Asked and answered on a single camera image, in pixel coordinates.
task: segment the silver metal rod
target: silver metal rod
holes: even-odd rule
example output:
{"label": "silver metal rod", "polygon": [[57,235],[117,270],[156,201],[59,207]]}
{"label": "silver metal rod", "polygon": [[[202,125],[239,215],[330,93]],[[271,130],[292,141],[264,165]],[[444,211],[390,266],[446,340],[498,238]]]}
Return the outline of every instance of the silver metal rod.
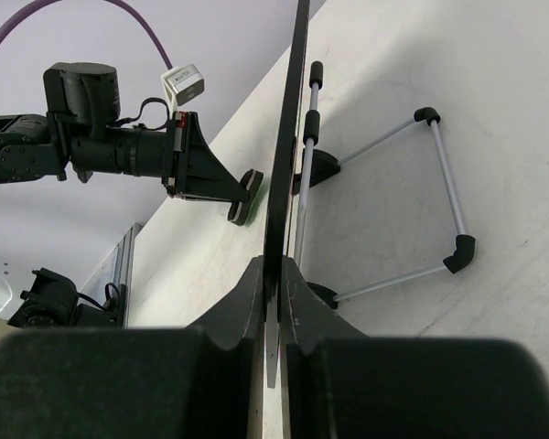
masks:
{"label": "silver metal rod", "polygon": [[[309,110],[318,108],[319,84],[314,83],[311,88]],[[303,157],[303,170],[301,171],[301,188],[299,191],[299,207],[296,214],[295,230],[295,258],[296,266],[301,268],[301,254],[303,252],[303,236],[305,234],[305,220],[307,218],[307,200],[309,197],[309,181],[311,180],[311,167],[313,166],[313,150],[315,142],[307,139],[305,143],[305,156]]]}
{"label": "silver metal rod", "polygon": [[461,203],[459,202],[458,191],[456,190],[456,182],[451,173],[449,161],[447,160],[446,148],[443,145],[441,132],[439,131],[439,123],[437,123],[437,121],[431,122],[431,129],[433,130],[433,136],[436,139],[437,154],[439,155],[439,164],[441,165],[443,178],[446,181],[447,196],[449,197],[449,204],[451,204],[451,210],[454,214],[457,234],[467,235],[468,229],[466,228],[464,216],[462,215]]}
{"label": "silver metal rod", "polygon": [[393,137],[395,134],[401,132],[403,129],[405,129],[406,127],[412,125],[413,123],[415,123],[415,120],[414,120],[414,119],[411,119],[411,120],[409,120],[409,121],[406,121],[405,123],[401,123],[399,126],[397,126],[396,128],[394,128],[393,130],[389,131],[389,132],[386,133],[385,135],[382,135],[382,136],[379,137],[378,139],[372,141],[370,144],[364,146],[362,149],[359,149],[358,151],[356,151],[356,152],[354,152],[354,153],[351,153],[351,154],[348,155],[347,157],[342,158],[341,160],[338,161],[338,164],[339,164],[340,166],[345,165],[345,164],[348,163],[350,160],[353,160],[354,158],[356,158],[358,155],[365,153],[366,151],[368,151],[369,149],[373,148],[374,146],[376,146],[376,145],[378,145],[378,144],[381,144],[381,143],[384,142],[386,139],[388,139],[388,138],[390,138],[390,137]]}
{"label": "silver metal rod", "polygon": [[439,273],[446,270],[447,267],[444,264],[438,265],[437,267],[425,268],[424,270],[419,270],[418,272],[412,272],[409,274],[396,276],[393,279],[388,279],[386,281],[378,282],[377,284],[365,286],[363,288],[350,291],[348,293],[338,294],[333,298],[333,300],[339,302],[341,300],[350,299],[351,297],[355,297],[360,294],[371,293],[372,291],[380,290],[381,288],[386,288],[387,286],[402,284],[403,282],[412,281],[414,279],[418,279],[419,277],[428,276],[429,274]]}

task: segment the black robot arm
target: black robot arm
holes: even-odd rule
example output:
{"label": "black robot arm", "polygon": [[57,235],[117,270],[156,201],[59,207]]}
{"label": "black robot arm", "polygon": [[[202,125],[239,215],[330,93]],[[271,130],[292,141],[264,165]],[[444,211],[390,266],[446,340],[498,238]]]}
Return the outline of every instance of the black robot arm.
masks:
{"label": "black robot arm", "polygon": [[43,80],[46,116],[0,116],[0,184],[44,176],[63,181],[71,162],[83,183],[93,172],[158,177],[170,197],[252,201],[252,191],[208,148],[196,113],[173,113],[165,132],[122,128],[113,67],[57,63]]}

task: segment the wire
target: wire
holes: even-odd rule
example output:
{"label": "wire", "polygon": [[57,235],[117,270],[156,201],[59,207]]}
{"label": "wire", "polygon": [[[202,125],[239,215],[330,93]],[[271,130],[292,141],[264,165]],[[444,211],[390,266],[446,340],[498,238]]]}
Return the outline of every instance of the wire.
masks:
{"label": "wire", "polygon": [[106,308],[104,308],[103,306],[101,306],[100,304],[98,304],[95,300],[93,300],[91,297],[89,297],[88,295],[84,294],[84,293],[77,293],[77,296],[80,298],[80,299],[83,299],[85,300],[86,302],[89,302],[90,304],[94,305],[96,308],[98,309],[101,309],[102,311],[107,311]]}
{"label": "wire", "polygon": [[115,284],[110,282],[110,283],[106,284],[106,286],[104,286],[104,288],[103,288],[103,291],[106,294],[106,300],[112,299],[112,295],[110,294],[110,288],[112,288],[114,290],[114,292],[116,293],[116,296],[118,297],[118,299],[120,299],[120,290],[118,289],[118,287]]}
{"label": "wire", "polygon": [[[6,20],[2,26],[0,26],[0,45],[8,36],[8,34],[10,34],[10,32],[12,32],[20,23],[25,21],[27,18],[32,16],[34,13],[36,13],[43,7],[52,5],[60,1],[62,0],[35,0],[29,3],[28,5],[20,8],[13,16],[8,18],[8,20]],[[148,25],[148,23],[146,23],[145,19],[140,14],[138,14],[138,12],[136,12],[134,8],[132,8],[130,5],[123,2],[122,0],[103,0],[103,1],[107,3],[111,3],[112,5],[116,5],[122,8],[128,14],[130,14],[140,24],[140,26],[143,27],[143,29],[146,31],[150,39],[153,40],[153,43],[155,44],[155,47],[158,50],[158,53],[160,54],[161,58],[165,62],[165,66],[167,67],[167,69],[171,70],[173,68],[171,60],[168,58],[168,55],[165,52],[165,49],[163,48],[163,45],[159,41],[158,37],[155,35],[155,32]]]}
{"label": "wire", "polygon": [[165,102],[164,99],[161,99],[161,98],[148,98],[148,99],[145,99],[143,101],[143,103],[140,104],[140,112],[138,113],[138,115],[136,117],[124,117],[123,119],[119,119],[117,120],[116,122],[114,123],[109,123],[109,126],[113,126],[113,127],[119,127],[119,126],[122,126],[122,125],[126,125],[127,123],[132,123],[132,122],[137,122],[143,115],[143,110],[145,109],[145,107],[149,104],[149,103],[162,103],[164,106],[165,106],[165,110],[166,110],[166,113],[167,113],[167,118],[165,119],[165,123],[163,123],[162,125],[158,126],[157,128],[148,128],[146,125],[144,124],[141,124],[147,131],[160,131],[162,129],[165,129],[167,128],[167,125],[168,125],[168,122],[170,121],[171,119],[171,115],[170,115],[170,111],[168,109],[168,105],[167,103]]}

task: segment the white wall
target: white wall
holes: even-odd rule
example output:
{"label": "white wall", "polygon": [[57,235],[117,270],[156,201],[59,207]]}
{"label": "white wall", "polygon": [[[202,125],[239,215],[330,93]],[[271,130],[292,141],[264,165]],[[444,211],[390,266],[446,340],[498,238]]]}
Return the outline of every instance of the white wall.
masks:
{"label": "white wall", "polygon": [[[314,0],[313,11],[324,0]],[[0,25],[23,0],[0,1]],[[195,63],[206,92],[186,107],[200,114],[210,141],[290,42],[295,0],[128,0],[149,22],[174,64]],[[0,114],[46,110],[42,73],[57,61],[118,69],[123,115],[161,96],[164,65],[145,32],[101,0],[66,0],[16,29],[0,48]],[[145,122],[162,117],[147,110]],[[94,176],[0,186],[0,259],[41,266],[81,288],[134,222],[146,222],[165,199],[152,178]]]}

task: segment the black mount bracket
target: black mount bracket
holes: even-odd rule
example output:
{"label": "black mount bracket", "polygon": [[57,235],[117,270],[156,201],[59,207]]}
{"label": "black mount bracket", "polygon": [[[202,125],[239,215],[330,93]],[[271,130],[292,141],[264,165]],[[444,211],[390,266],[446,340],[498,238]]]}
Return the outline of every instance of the black mount bracket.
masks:
{"label": "black mount bracket", "polygon": [[211,201],[247,202],[250,194],[211,152],[199,128],[196,112],[184,117],[180,151],[166,148],[173,156],[170,170],[162,176],[170,197]]}
{"label": "black mount bracket", "polygon": [[[309,179],[309,187],[318,185],[319,183],[335,176],[341,171],[341,166],[338,164],[338,159],[316,149],[313,151],[313,166],[311,167],[311,178]],[[293,195],[299,194],[299,189],[301,188],[301,174],[295,174],[293,182]]]}

